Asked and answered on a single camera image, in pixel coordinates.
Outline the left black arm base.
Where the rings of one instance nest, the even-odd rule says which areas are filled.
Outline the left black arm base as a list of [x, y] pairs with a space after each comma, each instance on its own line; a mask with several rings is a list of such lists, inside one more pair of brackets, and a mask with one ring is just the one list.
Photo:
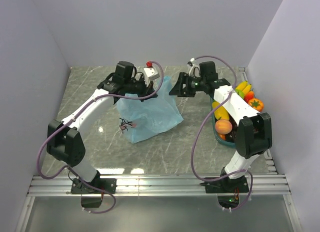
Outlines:
[[[70, 190], [71, 195], [80, 195], [81, 207], [93, 214], [102, 214], [112, 210], [116, 205], [117, 179], [115, 178], [97, 178], [91, 183], [82, 179], [74, 178]], [[98, 209], [102, 204], [105, 196], [109, 195], [112, 199], [112, 205], [105, 211], [93, 211]]]

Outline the orange fake peach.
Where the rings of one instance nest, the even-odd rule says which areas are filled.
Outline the orange fake peach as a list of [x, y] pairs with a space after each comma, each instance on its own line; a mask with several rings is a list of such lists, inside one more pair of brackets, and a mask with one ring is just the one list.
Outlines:
[[215, 130], [221, 135], [226, 135], [230, 133], [233, 129], [231, 122], [225, 119], [216, 121], [214, 127], [215, 127]]

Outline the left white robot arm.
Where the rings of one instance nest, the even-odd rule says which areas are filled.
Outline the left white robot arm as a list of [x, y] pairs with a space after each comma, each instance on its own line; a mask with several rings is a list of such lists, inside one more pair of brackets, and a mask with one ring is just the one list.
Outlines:
[[64, 162], [89, 193], [102, 190], [101, 175], [85, 159], [86, 149], [83, 139], [94, 122], [119, 99], [145, 101], [155, 98], [161, 83], [154, 88], [154, 81], [163, 81], [162, 67], [149, 61], [142, 72], [130, 62], [119, 61], [115, 71], [100, 82], [93, 95], [75, 112], [62, 121], [53, 120], [48, 125], [47, 152]]

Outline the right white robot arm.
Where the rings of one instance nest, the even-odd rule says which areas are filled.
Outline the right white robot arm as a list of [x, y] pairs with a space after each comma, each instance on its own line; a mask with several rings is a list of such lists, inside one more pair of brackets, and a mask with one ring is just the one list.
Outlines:
[[217, 178], [196, 178], [213, 183], [220, 180], [221, 188], [226, 192], [233, 191], [241, 177], [248, 172], [253, 161], [272, 146], [272, 120], [268, 113], [260, 113], [248, 105], [236, 93], [225, 78], [219, 78], [213, 61], [199, 64], [199, 75], [192, 71], [179, 73], [176, 84], [169, 92], [177, 97], [195, 97], [203, 92], [218, 103], [207, 117], [218, 109], [224, 108], [237, 124], [235, 153], [230, 162], [222, 169]]

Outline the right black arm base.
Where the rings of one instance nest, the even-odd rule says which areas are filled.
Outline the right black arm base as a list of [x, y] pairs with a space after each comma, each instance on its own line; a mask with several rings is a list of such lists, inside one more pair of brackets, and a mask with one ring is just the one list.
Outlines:
[[240, 193], [249, 193], [250, 188], [245, 176], [231, 180], [229, 177], [215, 182], [202, 182], [206, 194], [217, 194], [222, 209], [233, 210], [240, 206]]

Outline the light blue plastic bag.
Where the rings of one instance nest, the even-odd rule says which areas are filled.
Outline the light blue plastic bag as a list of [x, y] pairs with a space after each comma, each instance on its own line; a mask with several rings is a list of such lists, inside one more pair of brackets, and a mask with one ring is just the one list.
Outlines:
[[184, 119], [181, 116], [172, 89], [170, 76], [165, 76], [156, 98], [143, 102], [120, 99], [116, 103], [119, 113], [119, 127], [124, 137], [131, 143], [138, 143], [169, 131]]

